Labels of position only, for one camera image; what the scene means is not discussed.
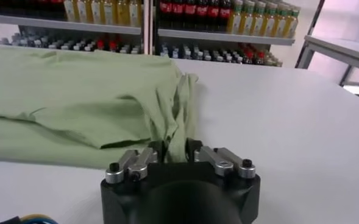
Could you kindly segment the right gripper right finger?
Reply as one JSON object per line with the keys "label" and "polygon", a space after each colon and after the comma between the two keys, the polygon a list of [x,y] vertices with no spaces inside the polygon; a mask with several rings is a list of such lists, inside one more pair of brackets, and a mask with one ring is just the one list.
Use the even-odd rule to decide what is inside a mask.
{"label": "right gripper right finger", "polygon": [[225,177],[235,173],[242,179],[253,179],[256,166],[250,159],[242,159],[225,147],[211,148],[202,141],[188,138],[185,144],[188,161],[209,163],[217,176]]}

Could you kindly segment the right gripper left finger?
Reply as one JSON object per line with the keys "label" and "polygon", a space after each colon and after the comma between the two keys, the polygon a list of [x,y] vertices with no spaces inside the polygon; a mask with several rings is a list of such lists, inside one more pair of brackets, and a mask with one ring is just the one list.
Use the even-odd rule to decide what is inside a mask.
{"label": "right gripper left finger", "polygon": [[148,175],[148,165],[164,163],[167,148],[163,141],[152,141],[142,151],[127,150],[105,171],[105,182],[119,184],[126,178],[141,181]]}

